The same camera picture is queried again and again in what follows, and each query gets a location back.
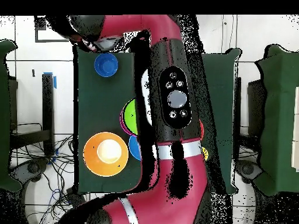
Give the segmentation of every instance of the blue tape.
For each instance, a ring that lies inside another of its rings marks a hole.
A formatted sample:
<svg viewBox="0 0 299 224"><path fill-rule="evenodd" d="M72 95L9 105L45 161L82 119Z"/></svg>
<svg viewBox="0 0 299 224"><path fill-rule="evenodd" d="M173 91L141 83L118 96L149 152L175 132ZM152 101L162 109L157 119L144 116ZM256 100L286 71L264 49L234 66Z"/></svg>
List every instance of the blue tape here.
<svg viewBox="0 0 299 224"><path fill-rule="evenodd" d="M55 161L56 161L56 158L55 158L55 157L52 157L52 161L55 162Z"/></svg>
<svg viewBox="0 0 299 224"><path fill-rule="evenodd" d="M56 84L56 76L54 77L53 85L54 85L54 88L56 89L56 88L57 88L57 84Z"/></svg>
<svg viewBox="0 0 299 224"><path fill-rule="evenodd" d="M53 75L52 72L44 72L44 74ZM54 86L55 89L57 88L56 76L53 77L53 86Z"/></svg>

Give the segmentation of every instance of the green table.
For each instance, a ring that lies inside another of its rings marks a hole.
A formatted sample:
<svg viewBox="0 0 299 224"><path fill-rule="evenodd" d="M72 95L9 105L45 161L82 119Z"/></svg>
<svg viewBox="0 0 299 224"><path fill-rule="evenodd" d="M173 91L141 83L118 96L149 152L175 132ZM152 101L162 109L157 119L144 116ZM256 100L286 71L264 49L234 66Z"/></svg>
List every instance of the green table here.
<svg viewBox="0 0 299 224"><path fill-rule="evenodd" d="M129 152L125 168L117 175L101 177L84 163L83 149L87 140L100 132L112 132L128 145L130 136L121 128L119 117L126 103L135 98L134 54L113 53L119 63L115 75L104 78L97 74L94 62L99 54L78 49L79 89L79 187L80 193L120 193L133 189L141 176L140 161Z"/></svg>
<svg viewBox="0 0 299 224"><path fill-rule="evenodd" d="M231 185L231 162L232 162L232 110L234 107L234 84L237 79L237 68L241 50L238 48L228 50L225 54L203 54L203 64L208 84L208 92L213 109L216 143L220 160L221 174L224 179L228 194L236 192ZM205 126L207 115L200 116ZM212 128L204 129L202 146L209 152L209 158L214 155L214 150L210 147Z"/></svg>
<svg viewBox="0 0 299 224"><path fill-rule="evenodd" d="M0 41L0 188L13 192L21 190L22 185L17 180L14 180L8 173L11 150L11 108L9 104L8 69L6 67L5 58L7 53L15 49L16 46L12 41Z"/></svg>
<svg viewBox="0 0 299 224"><path fill-rule="evenodd" d="M291 166L295 88L299 86L299 53L278 45L266 49L256 62L267 90L265 127L260 138L258 163L264 172L254 183L266 195L299 192L299 173Z"/></svg>

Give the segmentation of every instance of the white floor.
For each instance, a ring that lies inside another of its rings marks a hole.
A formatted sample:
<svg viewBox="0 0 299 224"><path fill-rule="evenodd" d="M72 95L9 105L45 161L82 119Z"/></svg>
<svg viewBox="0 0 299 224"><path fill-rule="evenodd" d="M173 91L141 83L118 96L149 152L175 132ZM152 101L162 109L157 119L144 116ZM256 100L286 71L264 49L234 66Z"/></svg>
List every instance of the white floor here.
<svg viewBox="0 0 299 224"><path fill-rule="evenodd" d="M197 15L197 20L206 53L224 53L229 48L235 47L242 50L238 76L242 78L241 132L246 133L248 126L246 87L248 82L260 79L260 73L254 62L263 58L264 50L269 44L277 43L290 51L299 50L298 21L296 17L283 15ZM18 123L42 124L41 75L44 72L52 72L57 77L57 88L54 89L55 140L60 141L69 137L74 131L71 44L35 43L33 16L0 16L0 39L14 40L18 45L18 49L10 52L6 58L10 75L16 76L19 82ZM39 39L61 38L47 29L39 31ZM18 131L28 132L38 129L38 125L25 125L19 127ZM67 143L59 153L71 155ZM18 158L12 158L12 166L23 161L24 158L18 153ZM72 164L68 164L65 168L68 172L73 169ZM51 165L45 174L50 180L51 188L57 189L57 174ZM74 174L62 175L65 187L71 187L74 183ZM235 177L235 183L239 192L233 196L234 224L252 224L255 211L253 188L244 184L238 175ZM101 196L102 194L93 193L87 195L87 199ZM43 212L54 202L52 191L44 176L37 183L30 183L26 194L26 214L35 213L28 217L30 224L39 224Z"/></svg>

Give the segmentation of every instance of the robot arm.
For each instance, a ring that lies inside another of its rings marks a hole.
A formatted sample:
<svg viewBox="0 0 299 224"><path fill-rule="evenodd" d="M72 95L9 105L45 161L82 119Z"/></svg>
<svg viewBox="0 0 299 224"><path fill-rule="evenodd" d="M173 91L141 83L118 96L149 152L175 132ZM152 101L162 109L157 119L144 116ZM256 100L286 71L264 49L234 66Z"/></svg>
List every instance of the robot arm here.
<svg viewBox="0 0 299 224"><path fill-rule="evenodd" d="M107 224L108 217L109 224L193 224L208 186L199 115L178 22L171 15L70 16L69 22L82 40L100 50L104 41L117 40L125 32L151 33L148 76L159 179L152 190L103 207L98 224Z"/></svg>

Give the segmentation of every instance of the yellow object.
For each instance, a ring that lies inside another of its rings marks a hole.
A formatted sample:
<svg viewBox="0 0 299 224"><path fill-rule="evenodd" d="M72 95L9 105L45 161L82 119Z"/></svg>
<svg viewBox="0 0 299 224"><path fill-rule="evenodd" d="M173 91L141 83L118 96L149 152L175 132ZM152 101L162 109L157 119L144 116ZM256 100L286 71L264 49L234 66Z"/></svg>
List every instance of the yellow object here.
<svg viewBox="0 0 299 224"><path fill-rule="evenodd" d="M203 147L203 155L204 155L204 159L207 160L208 159L208 151L204 147Z"/></svg>

